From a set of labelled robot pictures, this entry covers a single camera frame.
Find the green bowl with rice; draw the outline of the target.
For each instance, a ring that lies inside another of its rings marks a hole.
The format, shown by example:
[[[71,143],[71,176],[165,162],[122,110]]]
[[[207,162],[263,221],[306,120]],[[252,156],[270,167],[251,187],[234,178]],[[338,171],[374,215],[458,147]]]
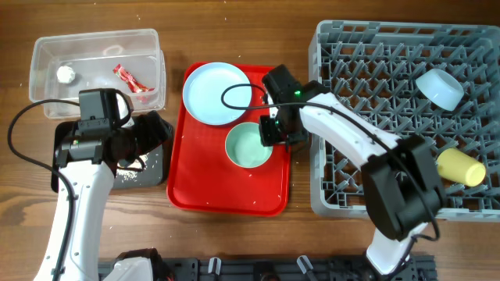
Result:
[[[258,123],[246,122],[229,131],[225,140],[225,151],[235,165],[253,169],[270,159],[273,148],[262,144]]]

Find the red snack wrapper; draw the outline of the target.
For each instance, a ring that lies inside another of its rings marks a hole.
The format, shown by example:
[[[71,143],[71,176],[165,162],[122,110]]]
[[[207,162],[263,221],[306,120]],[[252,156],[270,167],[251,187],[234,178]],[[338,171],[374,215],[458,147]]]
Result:
[[[129,89],[133,93],[153,91],[153,88],[146,87],[144,84],[141,84],[140,82],[138,82],[136,80],[136,78],[130,72],[128,72],[121,64],[118,64],[112,71],[122,81],[124,81],[127,84]]]

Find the light blue plate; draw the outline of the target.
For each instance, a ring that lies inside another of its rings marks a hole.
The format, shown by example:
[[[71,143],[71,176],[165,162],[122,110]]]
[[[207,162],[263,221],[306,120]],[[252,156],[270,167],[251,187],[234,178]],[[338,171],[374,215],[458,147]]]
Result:
[[[236,121],[244,110],[232,109],[221,101],[222,93],[231,86],[245,84],[229,90],[224,101],[236,107],[250,106],[252,89],[247,76],[236,66],[225,62],[211,62],[195,69],[186,79],[183,88],[184,107],[201,123],[221,126]]]

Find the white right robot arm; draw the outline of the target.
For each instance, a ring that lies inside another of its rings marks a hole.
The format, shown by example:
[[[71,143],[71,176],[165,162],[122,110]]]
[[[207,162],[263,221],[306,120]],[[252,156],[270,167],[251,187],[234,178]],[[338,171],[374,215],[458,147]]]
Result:
[[[277,110],[262,118],[264,145],[287,142],[292,133],[306,131],[328,141],[360,170],[366,210],[376,227],[366,258],[381,277],[390,279],[403,269],[427,226],[434,229],[432,241],[440,238],[436,214],[446,193],[422,137],[400,138],[379,129],[332,93],[307,99],[305,92],[294,91],[283,101],[266,93],[263,104]]]

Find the yellow plastic cup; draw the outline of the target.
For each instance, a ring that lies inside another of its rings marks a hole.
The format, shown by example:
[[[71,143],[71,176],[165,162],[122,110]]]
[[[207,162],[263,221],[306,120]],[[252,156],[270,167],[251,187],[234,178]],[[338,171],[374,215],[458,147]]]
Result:
[[[446,149],[439,154],[437,171],[442,178],[468,187],[482,183],[487,172],[484,164],[456,148]]]

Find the light blue bowl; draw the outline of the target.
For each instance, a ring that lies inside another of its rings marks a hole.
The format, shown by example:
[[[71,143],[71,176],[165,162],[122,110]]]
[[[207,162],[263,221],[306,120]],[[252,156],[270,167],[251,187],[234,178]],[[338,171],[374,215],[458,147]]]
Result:
[[[431,69],[416,79],[418,90],[432,103],[453,111],[464,96],[460,82],[442,69]]]

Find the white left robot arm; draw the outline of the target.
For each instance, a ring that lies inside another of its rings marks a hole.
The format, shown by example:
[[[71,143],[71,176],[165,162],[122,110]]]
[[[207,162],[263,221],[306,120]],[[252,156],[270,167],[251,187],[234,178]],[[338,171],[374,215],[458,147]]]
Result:
[[[61,173],[55,217],[37,280],[96,280],[102,220],[116,169],[173,139],[173,127],[155,111],[132,126],[98,128],[82,119],[59,146]]]

